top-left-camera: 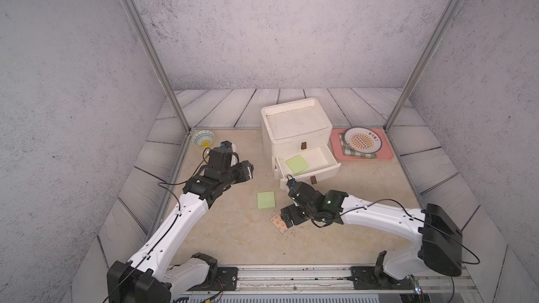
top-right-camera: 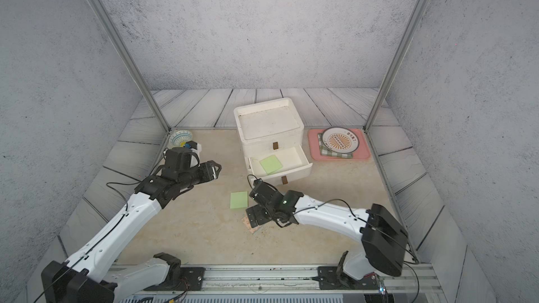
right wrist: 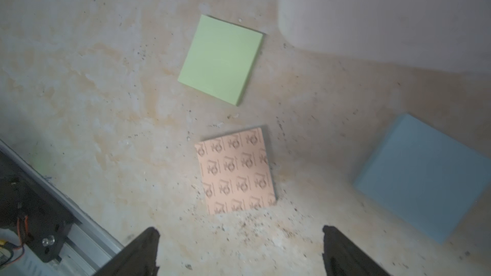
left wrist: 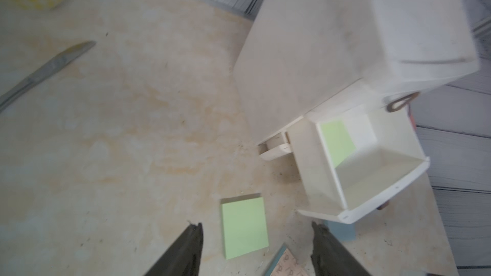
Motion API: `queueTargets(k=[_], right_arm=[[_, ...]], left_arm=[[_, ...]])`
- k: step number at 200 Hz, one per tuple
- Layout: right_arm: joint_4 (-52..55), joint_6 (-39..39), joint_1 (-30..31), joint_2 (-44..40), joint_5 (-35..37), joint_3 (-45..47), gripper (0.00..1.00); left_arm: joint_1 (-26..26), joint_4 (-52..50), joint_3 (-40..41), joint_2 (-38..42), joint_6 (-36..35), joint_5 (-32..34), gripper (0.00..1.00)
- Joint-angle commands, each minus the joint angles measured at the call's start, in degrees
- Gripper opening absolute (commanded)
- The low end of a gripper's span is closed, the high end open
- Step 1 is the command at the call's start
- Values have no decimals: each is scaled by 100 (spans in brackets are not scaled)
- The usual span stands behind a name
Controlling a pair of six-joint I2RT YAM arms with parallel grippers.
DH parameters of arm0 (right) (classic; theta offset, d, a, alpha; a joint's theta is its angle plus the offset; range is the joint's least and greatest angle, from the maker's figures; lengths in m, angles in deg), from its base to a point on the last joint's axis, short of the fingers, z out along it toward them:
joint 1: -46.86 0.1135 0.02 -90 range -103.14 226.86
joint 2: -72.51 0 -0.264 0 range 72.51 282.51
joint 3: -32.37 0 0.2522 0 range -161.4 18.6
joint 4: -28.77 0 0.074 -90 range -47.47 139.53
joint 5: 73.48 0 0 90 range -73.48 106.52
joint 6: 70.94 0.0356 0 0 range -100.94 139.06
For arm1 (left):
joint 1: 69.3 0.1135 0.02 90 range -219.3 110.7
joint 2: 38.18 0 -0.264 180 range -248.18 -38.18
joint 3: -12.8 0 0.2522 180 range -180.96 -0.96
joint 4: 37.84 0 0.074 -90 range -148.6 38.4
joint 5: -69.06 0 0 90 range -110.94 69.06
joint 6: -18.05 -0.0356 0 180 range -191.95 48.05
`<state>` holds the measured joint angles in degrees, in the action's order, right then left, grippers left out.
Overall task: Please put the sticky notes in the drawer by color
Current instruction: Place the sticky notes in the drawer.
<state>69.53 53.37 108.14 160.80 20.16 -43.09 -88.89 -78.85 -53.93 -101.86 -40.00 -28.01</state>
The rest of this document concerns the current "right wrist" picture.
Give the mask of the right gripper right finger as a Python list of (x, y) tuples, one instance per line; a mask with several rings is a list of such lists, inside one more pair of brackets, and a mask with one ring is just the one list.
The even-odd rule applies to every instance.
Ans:
[(389, 276), (380, 265), (334, 226), (323, 227), (323, 262), (327, 275)]

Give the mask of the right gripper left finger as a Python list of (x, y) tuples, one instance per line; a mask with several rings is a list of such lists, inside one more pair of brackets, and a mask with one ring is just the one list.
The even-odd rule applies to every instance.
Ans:
[(96, 271), (94, 276), (157, 275), (159, 239), (158, 230), (148, 227), (113, 259)]

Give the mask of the white drawer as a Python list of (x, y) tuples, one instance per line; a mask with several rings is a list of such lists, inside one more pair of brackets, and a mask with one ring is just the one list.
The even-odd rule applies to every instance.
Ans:
[(278, 27), (305, 51), (490, 73), (490, 0), (278, 0)]

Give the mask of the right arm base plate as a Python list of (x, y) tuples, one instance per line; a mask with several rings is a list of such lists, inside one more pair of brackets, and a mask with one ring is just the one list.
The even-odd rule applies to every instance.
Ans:
[(1, 269), (32, 252), (42, 263), (63, 263), (74, 214), (10, 157), (1, 154)]

